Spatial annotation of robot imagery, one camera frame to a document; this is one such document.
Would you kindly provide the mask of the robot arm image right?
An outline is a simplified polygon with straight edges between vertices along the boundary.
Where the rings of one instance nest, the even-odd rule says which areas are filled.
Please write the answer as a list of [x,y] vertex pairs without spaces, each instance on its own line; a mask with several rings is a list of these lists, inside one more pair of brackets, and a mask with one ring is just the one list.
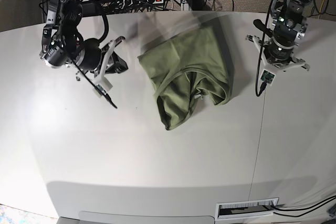
[[262,31],[262,38],[248,35],[259,52],[259,61],[263,66],[257,68],[260,92],[272,85],[280,71],[294,68],[309,70],[310,66],[303,59],[294,55],[294,49],[305,36],[308,24],[303,16],[304,8],[313,0],[271,0],[268,17],[272,27],[267,27],[260,19],[255,19],[254,26]]

